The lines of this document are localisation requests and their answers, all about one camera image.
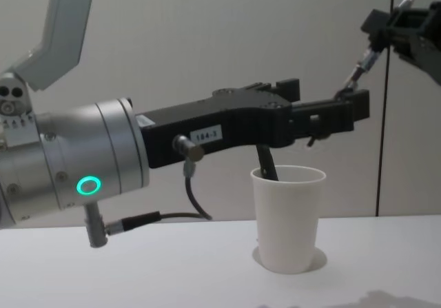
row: silver metal cylinder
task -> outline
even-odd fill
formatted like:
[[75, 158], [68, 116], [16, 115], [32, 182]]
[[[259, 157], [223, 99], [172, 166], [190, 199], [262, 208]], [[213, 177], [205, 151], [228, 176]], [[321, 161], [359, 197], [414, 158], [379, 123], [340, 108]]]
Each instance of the silver metal cylinder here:
[[406, 9], [412, 7], [415, 0], [402, 0], [400, 5], [398, 5], [399, 8]]
[[105, 233], [109, 236], [115, 234], [122, 234], [124, 232], [124, 226], [122, 220], [116, 220], [114, 222], [105, 225]]
[[200, 161], [204, 157], [204, 149], [200, 145], [193, 143], [186, 136], [178, 135], [174, 137], [172, 145], [175, 151], [193, 162]]
[[[39, 141], [1, 153], [0, 228], [10, 226], [3, 215], [18, 223], [148, 185], [147, 153], [127, 100], [43, 114], [37, 127]], [[8, 192], [10, 185], [19, 189]]]
[[89, 203], [84, 206], [85, 228], [88, 231], [90, 246], [100, 248], [107, 244], [103, 217], [99, 213], [98, 203]]

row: white paper cup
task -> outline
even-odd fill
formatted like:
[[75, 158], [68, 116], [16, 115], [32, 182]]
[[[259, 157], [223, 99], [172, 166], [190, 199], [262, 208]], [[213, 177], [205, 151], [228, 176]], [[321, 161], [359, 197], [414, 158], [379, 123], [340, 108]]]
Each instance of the white paper cup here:
[[320, 201], [326, 174], [293, 165], [277, 165], [279, 181], [251, 172], [262, 264], [280, 274], [306, 271], [314, 257]]

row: label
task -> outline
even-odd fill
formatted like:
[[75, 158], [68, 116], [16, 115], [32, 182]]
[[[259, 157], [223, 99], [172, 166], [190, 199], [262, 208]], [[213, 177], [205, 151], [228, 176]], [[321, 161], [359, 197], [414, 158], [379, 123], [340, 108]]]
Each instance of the label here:
[[151, 125], [155, 125], [155, 122], [142, 114], [136, 115], [136, 122], [138, 122], [139, 127], [149, 127]]
[[206, 127], [190, 132], [190, 139], [195, 144], [206, 144], [212, 141], [222, 140], [222, 125], [215, 125], [213, 127]]

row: cable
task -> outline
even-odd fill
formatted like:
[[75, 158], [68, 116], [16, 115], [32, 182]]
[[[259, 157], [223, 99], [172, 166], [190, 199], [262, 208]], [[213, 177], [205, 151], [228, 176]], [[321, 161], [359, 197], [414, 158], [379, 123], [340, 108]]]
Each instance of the cable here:
[[201, 207], [201, 205], [198, 204], [196, 198], [194, 198], [192, 191], [192, 181], [190, 178], [185, 178], [185, 191], [187, 191], [188, 199], [192, 203], [194, 209], [197, 210], [203, 218], [207, 220], [212, 220], [213, 218]]
[[162, 214], [161, 218], [164, 220], [166, 218], [180, 218], [180, 217], [188, 217], [188, 218], [204, 218], [204, 216], [196, 213], [170, 213], [170, 214]]
[[120, 234], [121, 232], [127, 232], [136, 229], [137, 227], [142, 227], [144, 225], [149, 225], [155, 222], [159, 222], [160, 220], [163, 220], [165, 218], [180, 218], [180, 217], [204, 218], [202, 215], [195, 213], [161, 214], [160, 212], [152, 212], [133, 217], [122, 218], [121, 220], [117, 220], [115, 222], [109, 223], [105, 226], [105, 232], [109, 236], [113, 236], [114, 234]]

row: cup rim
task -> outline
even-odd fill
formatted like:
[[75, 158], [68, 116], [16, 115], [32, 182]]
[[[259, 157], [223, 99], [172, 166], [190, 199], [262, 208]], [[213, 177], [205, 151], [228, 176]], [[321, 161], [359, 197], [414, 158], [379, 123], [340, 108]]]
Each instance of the cup rim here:
[[276, 182], [276, 183], [280, 183], [280, 184], [312, 184], [312, 183], [318, 183], [318, 182], [324, 181], [326, 179], [326, 173], [324, 171], [322, 171], [320, 169], [312, 168], [312, 167], [304, 167], [302, 165], [276, 165], [275, 167], [276, 167], [276, 170], [277, 170], [277, 168], [301, 168], [301, 169], [313, 170], [315, 172], [320, 173], [322, 175], [322, 177], [319, 178], [319, 179], [314, 179], [312, 181], [289, 181], [289, 182], [286, 182], [286, 181], [273, 181], [271, 179], [265, 179], [265, 178], [259, 177], [259, 176], [254, 174], [257, 171], [260, 171], [260, 167], [256, 168], [256, 169], [253, 169], [251, 171], [251, 177], [255, 178], [255, 179], [258, 179], [260, 181], [268, 182], [268, 183], [275, 183]]

